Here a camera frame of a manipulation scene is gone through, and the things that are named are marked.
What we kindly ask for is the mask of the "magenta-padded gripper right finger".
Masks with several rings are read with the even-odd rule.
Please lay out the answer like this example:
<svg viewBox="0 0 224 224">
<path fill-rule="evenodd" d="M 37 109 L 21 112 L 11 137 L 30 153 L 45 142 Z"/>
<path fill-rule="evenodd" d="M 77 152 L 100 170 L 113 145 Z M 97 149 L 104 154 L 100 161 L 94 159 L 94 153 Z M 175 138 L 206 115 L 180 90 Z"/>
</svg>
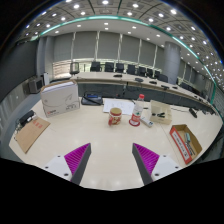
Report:
<svg viewBox="0 0 224 224">
<path fill-rule="evenodd" d="M 159 155 L 137 143 L 132 146 L 132 154 L 144 185 L 181 170 L 181 166 L 168 155 Z"/>
</svg>

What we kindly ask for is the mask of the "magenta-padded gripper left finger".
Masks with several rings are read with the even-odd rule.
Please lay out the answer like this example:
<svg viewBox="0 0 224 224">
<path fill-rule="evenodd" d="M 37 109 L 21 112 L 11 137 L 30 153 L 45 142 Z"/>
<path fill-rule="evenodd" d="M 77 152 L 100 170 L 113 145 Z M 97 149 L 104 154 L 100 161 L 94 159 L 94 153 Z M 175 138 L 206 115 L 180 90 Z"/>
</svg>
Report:
<svg viewBox="0 0 224 224">
<path fill-rule="evenodd" d="M 51 159 L 43 169 L 76 185 L 81 183 L 87 162 L 91 155 L 91 144 L 87 143 L 66 155 Z"/>
</svg>

